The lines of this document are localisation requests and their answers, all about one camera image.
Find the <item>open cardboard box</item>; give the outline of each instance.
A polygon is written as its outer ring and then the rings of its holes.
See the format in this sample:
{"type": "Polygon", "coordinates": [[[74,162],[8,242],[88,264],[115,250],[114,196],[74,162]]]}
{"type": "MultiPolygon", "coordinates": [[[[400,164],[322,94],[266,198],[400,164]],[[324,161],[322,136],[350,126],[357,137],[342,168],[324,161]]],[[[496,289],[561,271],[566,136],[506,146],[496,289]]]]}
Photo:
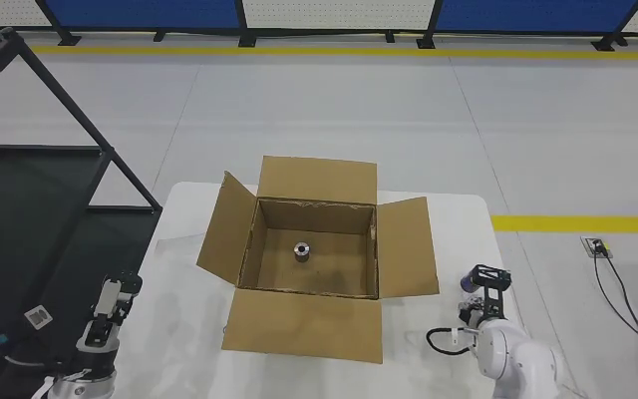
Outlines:
{"type": "Polygon", "coordinates": [[[226,172],[197,264],[237,287],[230,350],[382,363],[378,299],[439,293],[427,200],[377,205],[367,163],[264,157],[257,197],[226,172]]]}

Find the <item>yellow line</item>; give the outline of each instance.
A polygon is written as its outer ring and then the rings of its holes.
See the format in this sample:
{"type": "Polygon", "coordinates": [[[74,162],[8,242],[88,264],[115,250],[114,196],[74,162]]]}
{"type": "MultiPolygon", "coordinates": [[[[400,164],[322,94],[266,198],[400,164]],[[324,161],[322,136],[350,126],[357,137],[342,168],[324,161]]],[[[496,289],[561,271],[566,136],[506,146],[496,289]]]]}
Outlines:
{"type": "Polygon", "coordinates": [[[636,232],[638,216],[492,216],[495,231],[636,232]]]}
{"type": "Polygon", "coordinates": [[[39,54],[92,54],[142,56],[374,56],[374,57],[477,57],[549,60],[638,60],[638,52],[371,49],[319,47],[58,47],[33,46],[39,54]]]}

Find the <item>blue fence panel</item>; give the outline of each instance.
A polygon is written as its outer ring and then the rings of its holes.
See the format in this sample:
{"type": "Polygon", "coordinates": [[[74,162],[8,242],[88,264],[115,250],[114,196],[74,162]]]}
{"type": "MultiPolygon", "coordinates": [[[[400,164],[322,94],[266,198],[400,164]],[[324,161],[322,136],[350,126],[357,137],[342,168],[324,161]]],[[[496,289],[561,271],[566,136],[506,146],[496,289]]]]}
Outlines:
{"type": "Polygon", "coordinates": [[[63,26],[238,28],[234,0],[48,0],[63,26]]]}
{"type": "Polygon", "coordinates": [[[611,32],[635,0],[444,0],[438,30],[611,32]]]}

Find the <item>floor outlet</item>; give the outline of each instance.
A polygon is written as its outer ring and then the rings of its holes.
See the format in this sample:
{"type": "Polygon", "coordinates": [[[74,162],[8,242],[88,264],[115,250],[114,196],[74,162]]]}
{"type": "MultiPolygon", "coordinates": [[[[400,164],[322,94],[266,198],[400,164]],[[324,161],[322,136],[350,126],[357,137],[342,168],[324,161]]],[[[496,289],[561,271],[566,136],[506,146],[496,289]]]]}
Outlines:
{"type": "Polygon", "coordinates": [[[605,248],[607,248],[607,254],[609,256],[609,258],[611,259],[612,257],[614,257],[613,253],[611,253],[611,249],[609,248],[609,245],[607,244],[607,242],[600,238],[600,237],[586,237],[586,236],[582,236],[580,238],[580,241],[582,242],[582,246],[585,247],[585,252],[587,252],[587,255],[591,258],[594,257],[594,254],[596,256],[596,258],[598,259],[604,259],[605,255],[603,255],[602,253],[595,253],[594,252],[594,248],[595,248],[595,244],[594,241],[596,239],[600,239],[602,241],[602,244],[605,245],[605,248]]]}

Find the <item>tabletop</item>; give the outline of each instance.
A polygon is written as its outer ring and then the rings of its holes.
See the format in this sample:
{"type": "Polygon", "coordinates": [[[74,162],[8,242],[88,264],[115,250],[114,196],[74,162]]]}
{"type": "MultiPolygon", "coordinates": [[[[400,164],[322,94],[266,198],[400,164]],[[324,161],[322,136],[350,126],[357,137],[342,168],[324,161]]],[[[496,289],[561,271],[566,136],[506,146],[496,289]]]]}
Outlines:
{"type": "MultiPolygon", "coordinates": [[[[219,187],[179,183],[168,196],[140,270],[142,292],[120,331],[114,398],[491,397],[493,381],[470,353],[445,356],[425,340],[431,328],[462,326],[463,275],[478,263],[503,268],[483,199],[379,191],[379,203],[428,198],[441,290],[382,300],[379,365],[221,350],[234,287],[195,265],[219,187]]],[[[504,313],[519,322],[511,290],[504,313]]]]}

